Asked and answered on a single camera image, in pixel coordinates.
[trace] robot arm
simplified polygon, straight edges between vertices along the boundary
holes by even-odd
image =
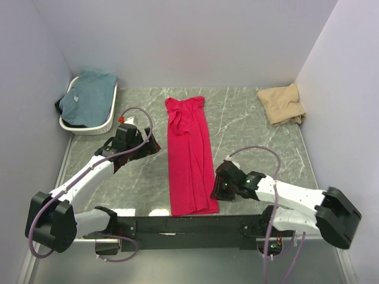
[[[145,128],[146,135],[150,128]],[[39,192],[33,196],[30,204],[25,236],[29,236],[30,227],[42,207],[62,191],[66,193],[59,197],[40,217],[33,233],[33,240],[43,244],[54,251],[63,252],[72,244],[75,238],[82,237],[96,231],[106,230],[108,233],[117,234],[117,214],[107,208],[97,206],[89,212],[74,214],[75,209],[106,179],[111,177],[120,167],[132,160],[141,159],[160,150],[154,136],[138,150],[131,153],[110,158],[100,164],[99,161],[114,154],[133,149],[143,142],[143,134],[135,126],[134,119],[128,118],[121,123],[115,137],[108,139],[99,148],[83,169],[60,187],[49,194]],[[68,185],[81,179],[67,191]]]
[[[246,175],[238,164],[224,161],[216,170],[212,196],[231,201],[237,194],[243,198],[274,202],[275,183],[280,207],[273,226],[278,231],[321,234],[335,247],[350,248],[362,215],[339,189],[306,189],[273,180],[263,173],[250,172]]]
[[[150,128],[145,128],[144,132],[148,135]],[[154,136],[151,136],[149,141],[138,150],[114,156],[136,148],[143,141],[142,133],[137,129],[132,118],[121,123],[115,137],[108,139],[74,177],[52,190],[50,194],[39,192],[32,198],[25,236],[29,236],[32,222],[42,207],[58,194],[62,194],[62,191],[65,194],[55,200],[38,219],[33,231],[34,241],[61,253],[68,249],[75,238],[83,235],[99,231],[118,235],[118,217],[114,211],[97,206],[92,211],[75,214],[75,209],[86,195],[91,194],[127,162],[141,159],[160,150]],[[83,176],[89,168],[92,170]],[[79,177],[79,181],[67,191],[68,185],[77,181]],[[335,247],[342,249],[350,247],[361,220],[361,214],[339,189],[329,188],[328,191],[321,191],[301,188],[273,180],[272,177],[263,173],[245,174],[237,164],[224,161],[216,170],[212,197],[231,201],[237,194],[243,198],[274,202],[274,184],[277,187],[280,206],[273,222],[277,231],[317,233]],[[263,216],[271,215],[269,209],[270,206],[261,215],[259,226],[268,226],[268,220]]]

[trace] laundry basket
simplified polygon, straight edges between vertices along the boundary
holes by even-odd
[[[75,81],[77,80],[78,77],[74,78],[68,89],[67,89],[67,93],[69,92],[69,90],[71,89],[72,85],[75,83]],[[112,101],[112,107],[111,107],[111,112],[108,116],[108,119],[107,121],[100,125],[100,126],[97,126],[97,127],[86,127],[86,128],[72,128],[72,127],[67,127],[65,126],[63,120],[62,120],[62,117],[59,117],[59,124],[60,126],[64,129],[64,130],[68,130],[68,131],[71,131],[73,132],[74,134],[76,135],[98,135],[98,134],[103,134],[103,133],[106,133],[108,132],[111,127],[112,127],[112,122],[113,122],[113,114],[114,114],[114,104],[115,104],[115,101],[116,101],[116,93],[117,93],[117,82],[116,82],[116,85],[114,87],[114,93],[113,93],[113,101]]]

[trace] gray marble surface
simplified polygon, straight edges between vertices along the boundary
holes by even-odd
[[[117,209],[124,215],[168,215],[170,211],[167,120],[164,101],[168,97],[186,99],[197,95],[205,97],[204,111],[211,137],[214,168],[231,152],[249,145],[266,146],[282,159],[278,179],[294,185],[316,188],[300,129],[289,123],[270,126],[256,88],[133,88],[119,90],[116,99],[114,123],[110,132],[96,136],[73,137],[64,180],[81,169],[109,137],[115,134],[117,118],[130,106],[144,108],[154,122],[153,133],[162,147],[158,154],[126,164],[113,177],[105,180],[76,212],[102,205]],[[147,126],[147,119],[138,111],[135,116],[139,128]],[[236,155],[242,170],[272,175],[276,160],[262,150],[249,150]],[[259,214],[267,204],[237,197],[233,202],[219,202],[223,215]]]

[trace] red dress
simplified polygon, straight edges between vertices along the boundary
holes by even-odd
[[[217,200],[210,198],[214,170],[204,101],[203,96],[165,101],[172,216],[219,211]]]

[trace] folded tan towel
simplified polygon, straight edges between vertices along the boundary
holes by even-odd
[[[296,84],[259,91],[258,98],[261,100],[272,126],[289,121],[301,124],[301,121],[307,116],[299,103]]]

